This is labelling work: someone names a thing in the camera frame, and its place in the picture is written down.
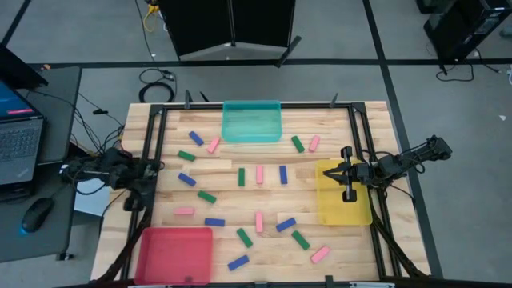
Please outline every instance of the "pink block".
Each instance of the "pink block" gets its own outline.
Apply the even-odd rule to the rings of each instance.
[[[313,140],[311,140],[310,152],[315,152],[316,151],[319,142],[320,142],[320,136],[315,135],[313,137]]]
[[[194,215],[194,211],[192,207],[181,207],[174,209],[174,215]]]
[[[324,247],[320,248],[320,250],[317,253],[315,253],[315,254],[313,254],[313,256],[311,256],[311,261],[316,264],[316,263],[320,262],[320,260],[322,260],[325,256],[327,256],[329,252],[330,252],[329,247],[324,246]]]
[[[256,183],[263,184],[263,166],[256,167]]]
[[[263,213],[256,212],[256,232],[263,232]]]
[[[213,153],[215,151],[215,148],[217,148],[219,141],[221,141],[221,138],[215,137],[215,139],[212,140],[212,142],[210,143],[210,145],[208,146],[208,149],[206,149],[206,151],[208,151],[208,153]]]

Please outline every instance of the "computer mouse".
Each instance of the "computer mouse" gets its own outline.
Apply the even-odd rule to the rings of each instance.
[[[41,225],[46,220],[46,217],[54,207],[54,200],[52,198],[40,198],[32,204],[32,206],[25,212],[22,220],[22,230],[27,233],[33,233],[41,228]]]

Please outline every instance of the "green block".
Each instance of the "green block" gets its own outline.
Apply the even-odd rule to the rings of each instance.
[[[183,158],[185,160],[188,160],[188,161],[195,160],[195,156],[193,156],[192,154],[189,154],[189,153],[187,153],[185,151],[179,151],[178,152],[178,157],[181,157],[181,158]]]
[[[291,141],[293,141],[293,142],[294,142],[295,147],[297,148],[297,151],[298,151],[299,153],[304,152],[304,146],[302,145],[301,141],[298,139],[298,137],[297,137],[297,136],[293,136],[293,137],[291,138]]]
[[[217,199],[216,199],[216,197],[215,197],[215,196],[210,195],[210,194],[208,194],[207,192],[202,191],[202,190],[200,190],[200,191],[199,191],[198,196],[199,196],[200,198],[203,198],[203,199],[207,200],[208,202],[210,202],[210,203],[212,203],[212,204],[214,204],[214,203],[215,203],[215,201],[217,201]]]
[[[244,187],[246,185],[246,169],[238,168],[238,185]]]
[[[294,231],[291,235],[295,238],[295,241],[297,241],[298,244],[304,250],[308,250],[310,248],[310,244],[304,239],[304,237],[298,231]]]
[[[240,236],[240,239],[243,241],[243,243],[246,244],[247,248],[250,248],[253,245],[253,242],[249,239],[249,236],[247,236],[247,233],[243,228],[238,229],[237,234]]]

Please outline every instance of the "yellow plastic bin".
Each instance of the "yellow plastic bin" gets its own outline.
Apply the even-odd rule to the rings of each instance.
[[[323,174],[323,171],[335,168],[340,162],[343,160],[320,160],[316,164],[318,221],[326,226],[369,225],[372,223],[372,217],[368,188],[359,182],[354,182],[352,189],[356,190],[358,200],[344,202],[342,194],[346,187]],[[359,160],[352,160],[353,164],[359,162]]]

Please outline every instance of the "laptop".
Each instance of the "laptop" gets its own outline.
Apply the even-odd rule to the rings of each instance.
[[[42,114],[0,81],[0,186],[32,180],[44,125]]]

